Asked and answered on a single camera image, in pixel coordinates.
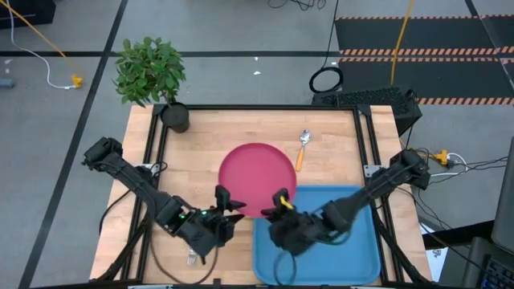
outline white cable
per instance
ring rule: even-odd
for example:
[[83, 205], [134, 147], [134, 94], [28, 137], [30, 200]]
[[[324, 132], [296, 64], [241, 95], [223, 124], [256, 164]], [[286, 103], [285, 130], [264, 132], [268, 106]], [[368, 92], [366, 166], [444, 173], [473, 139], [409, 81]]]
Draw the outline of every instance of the white cable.
[[25, 48], [21, 48], [19, 47], [15, 42], [14, 42], [14, 16], [13, 16], [13, 12], [8, 9], [9, 11], [9, 16], [10, 16], [10, 41], [13, 43], [13, 45], [18, 48], [19, 50], [21, 51], [26, 51], [30, 54], [32, 54], [33, 56], [41, 59], [46, 65], [47, 65], [47, 83], [52, 86], [53, 88], [58, 88], [58, 89], [70, 89], [70, 88], [76, 88], [75, 85], [71, 85], [71, 86], [65, 86], [65, 87], [60, 87], [60, 86], [57, 86], [57, 85], [54, 85], [53, 83], [50, 82], [50, 64], [48, 64], [48, 61], [46, 59], [44, 59], [43, 57], [39, 56], [37, 53], [33, 52], [33, 51], [30, 51], [28, 49], [25, 49]]
[[456, 176], [458, 174], [463, 174], [465, 172], [468, 171], [468, 168], [467, 168], [467, 162], [464, 160], [463, 157], [461, 157], [458, 153], [448, 153], [448, 160], [450, 160], [450, 156], [456, 156], [458, 157], [464, 164], [464, 167], [466, 168], [466, 170], [464, 170], [463, 172], [461, 173], [435, 173], [435, 174], [432, 174], [431, 176], [432, 177], [439, 177], [439, 176]]

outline computer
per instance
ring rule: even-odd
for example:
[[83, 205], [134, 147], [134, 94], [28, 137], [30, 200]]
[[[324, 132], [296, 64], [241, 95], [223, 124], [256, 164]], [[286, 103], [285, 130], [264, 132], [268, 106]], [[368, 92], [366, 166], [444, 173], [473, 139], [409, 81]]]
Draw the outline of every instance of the computer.
[[514, 289], [514, 137], [508, 153], [491, 240], [473, 238], [468, 258], [487, 273], [468, 262], [463, 287]]

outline leaves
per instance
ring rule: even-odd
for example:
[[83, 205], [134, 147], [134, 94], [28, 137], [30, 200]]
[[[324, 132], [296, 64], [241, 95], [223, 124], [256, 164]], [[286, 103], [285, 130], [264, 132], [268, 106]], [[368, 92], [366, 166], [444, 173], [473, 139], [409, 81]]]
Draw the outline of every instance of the leaves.
[[144, 107], [145, 103], [165, 97], [175, 101], [186, 75], [182, 56], [171, 43], [145, 37], [142, 43], [131, 44], [125, 39], [123, 48], [116, 61], [118, 76], [113, 80], [121, 103], [134, 102]]

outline potted plant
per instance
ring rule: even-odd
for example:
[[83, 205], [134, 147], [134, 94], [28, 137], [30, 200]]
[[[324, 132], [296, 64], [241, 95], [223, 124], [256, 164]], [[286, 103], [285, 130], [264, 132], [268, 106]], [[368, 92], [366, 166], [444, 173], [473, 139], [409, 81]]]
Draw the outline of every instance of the potted plant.
[[144, 107], [164, 98], [167, 105], [161, 111], [162, 123], [175, 132], [185, 132], [190, 114], [176, 98], [180, 82], [186, 80], [181, 55], [161, 38], [145, 37], [143, 43], [133, 46], [125, 39], [123, 48], [116, 61], [119, 75], [114, 81], [116, 92], [122, 95], [121, 103], [131, 101]]

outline plant pot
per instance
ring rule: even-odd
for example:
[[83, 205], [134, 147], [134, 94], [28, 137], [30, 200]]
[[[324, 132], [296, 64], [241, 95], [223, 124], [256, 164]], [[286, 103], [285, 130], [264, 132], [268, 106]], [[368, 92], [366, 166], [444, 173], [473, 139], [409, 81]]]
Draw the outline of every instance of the plant pot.
[[190, 111], [184, 104], [172, 103], [162, 109], [161, 120], [174, 132], [183, 133], [190, 127]]

